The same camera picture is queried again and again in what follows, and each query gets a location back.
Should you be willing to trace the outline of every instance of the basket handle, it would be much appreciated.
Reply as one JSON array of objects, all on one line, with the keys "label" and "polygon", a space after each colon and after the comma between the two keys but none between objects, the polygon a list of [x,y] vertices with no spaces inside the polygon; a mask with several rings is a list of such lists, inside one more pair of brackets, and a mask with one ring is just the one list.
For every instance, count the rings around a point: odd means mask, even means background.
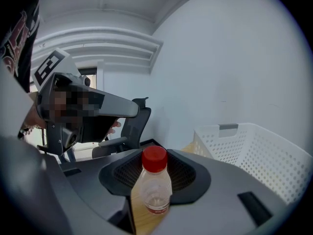
[{"label": "basket handle", "polygon": [[230,124],[219,124],[219,138],[227,138],[232,137],[237,134],[238,124],[230,123]]}]

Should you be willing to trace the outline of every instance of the bottle cap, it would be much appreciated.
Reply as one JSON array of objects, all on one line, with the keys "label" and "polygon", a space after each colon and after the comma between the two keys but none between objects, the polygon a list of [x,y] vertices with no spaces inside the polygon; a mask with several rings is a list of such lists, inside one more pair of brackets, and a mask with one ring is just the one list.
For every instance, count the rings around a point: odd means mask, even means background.
[{"label": "bottle cap", "polygon": [[144,149],[141,155],[143,167],[152,173],[163,171],[167,165],[167,151],[157,145]]}]

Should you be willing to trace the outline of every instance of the perforated basket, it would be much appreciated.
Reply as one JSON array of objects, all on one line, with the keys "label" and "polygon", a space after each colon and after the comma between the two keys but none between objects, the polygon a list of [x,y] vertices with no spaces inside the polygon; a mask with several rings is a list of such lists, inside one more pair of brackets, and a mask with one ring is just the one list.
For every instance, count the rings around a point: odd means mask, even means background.
[{"label": "perforated basket", "polygon": [[197,128],[194,153],[238,166],[287,204],[303,194],[313,173],[312,156],[252,123]]}]

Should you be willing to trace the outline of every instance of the chair armrest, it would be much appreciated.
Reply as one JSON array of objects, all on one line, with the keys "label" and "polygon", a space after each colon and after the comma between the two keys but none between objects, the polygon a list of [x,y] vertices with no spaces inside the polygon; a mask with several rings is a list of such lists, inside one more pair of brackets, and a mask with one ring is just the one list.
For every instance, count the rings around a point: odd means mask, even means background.
[{"label": "chair armrest", "polygon": [[126,141],[127,141],[126,137],[112,139],[112,140],[103,141],[103,142],[99,143],[99,147],[117,146],[117,145],[121,145],[121,144],[125,143]]}]

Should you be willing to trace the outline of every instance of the plastic bottle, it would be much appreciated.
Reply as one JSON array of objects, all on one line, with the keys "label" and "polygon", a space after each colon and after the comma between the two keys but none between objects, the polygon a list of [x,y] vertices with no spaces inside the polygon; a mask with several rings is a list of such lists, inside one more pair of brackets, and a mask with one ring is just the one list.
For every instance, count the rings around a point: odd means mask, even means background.
[{"label": "plastic bottle", "polygon": [[141,155],[143,172],[139,194],[147,209],[154,214],[168,210],[172,183],[167,173],[167,151],[160,146],[149,146]]}]

